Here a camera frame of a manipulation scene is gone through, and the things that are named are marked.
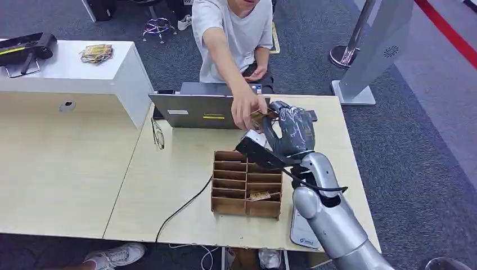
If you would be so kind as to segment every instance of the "robot forearm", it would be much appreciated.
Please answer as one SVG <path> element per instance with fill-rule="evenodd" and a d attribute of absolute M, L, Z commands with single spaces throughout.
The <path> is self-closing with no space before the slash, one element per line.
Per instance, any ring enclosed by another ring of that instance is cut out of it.
<path fill-rule="evenodd" d="M 324 175 L 328 177 L 328 181 L 336 181 L 328 158 L 320 153 L 309 155 L 311 156 L 305 158 L 301 165 L 313 172 L 317 183 L 322 180 L 317 177 Z M 311 163 L 310 159 L 319 162 Z M 307 219 L 336 267 L 340 270 L 393 269 L 369 241 L 343 195 L 338 193 L 333 194 L 333 197 L 327 196 L 301 186 L 293 192 L 293 202 L 300 215 Z"/>

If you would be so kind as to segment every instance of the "eyeglasses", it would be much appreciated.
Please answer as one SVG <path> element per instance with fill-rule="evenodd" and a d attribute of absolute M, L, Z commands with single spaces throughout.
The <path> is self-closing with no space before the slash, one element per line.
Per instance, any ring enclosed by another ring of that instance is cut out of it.
<path fill-rule="evenodd" d="M 164 149 L 164 135 L 161 127 L 156 120 L 151 117 L 152 136 L 154 138 L 154 144 L 159 146 L 159 149 Z"/>

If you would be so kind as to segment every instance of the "cardboard organizer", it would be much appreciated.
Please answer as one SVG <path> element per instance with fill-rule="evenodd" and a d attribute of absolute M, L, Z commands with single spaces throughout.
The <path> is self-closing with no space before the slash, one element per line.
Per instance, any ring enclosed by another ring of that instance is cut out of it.
<path fill-rule="evenodd" d="M 268 192 L 270 198 L 251 201 L 250 195 Z M 279 219 L 282 172 L 266 170 L 239 152 L 216 151 L 212 175 L 211 208 L 218 214 Z"/>

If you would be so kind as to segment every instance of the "blue logo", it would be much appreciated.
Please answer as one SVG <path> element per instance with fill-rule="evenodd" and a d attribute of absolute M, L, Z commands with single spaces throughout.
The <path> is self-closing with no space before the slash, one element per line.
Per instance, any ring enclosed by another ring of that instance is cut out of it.
<path fill-rule="evenodd" d="M 305 243 L 305 244 L 308 244 L 308 245 L 313 245 L 314 242 L 313 242 L 312 240 L 310 240 L 310 239 L 301 238 L 301 239 L 300 239 L 300 243 L 302 243 L 302 244 Z"/>

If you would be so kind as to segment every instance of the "speaker grille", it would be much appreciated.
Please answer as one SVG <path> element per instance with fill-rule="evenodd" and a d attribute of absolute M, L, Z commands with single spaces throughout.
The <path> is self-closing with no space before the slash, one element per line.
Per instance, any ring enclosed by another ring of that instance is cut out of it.
<path fill-rule="evenodd" d="M 391 57 L 396 56 L 398 53 L 399 53 L 399 47 L 395 46 L 395 45 L 392 45 L 392 46 L 389 46 L 388 48 L 386 48 L 384 50 L 384 52 L 382 53 L 382 55 L 385 58 L 391 58 Z"/>

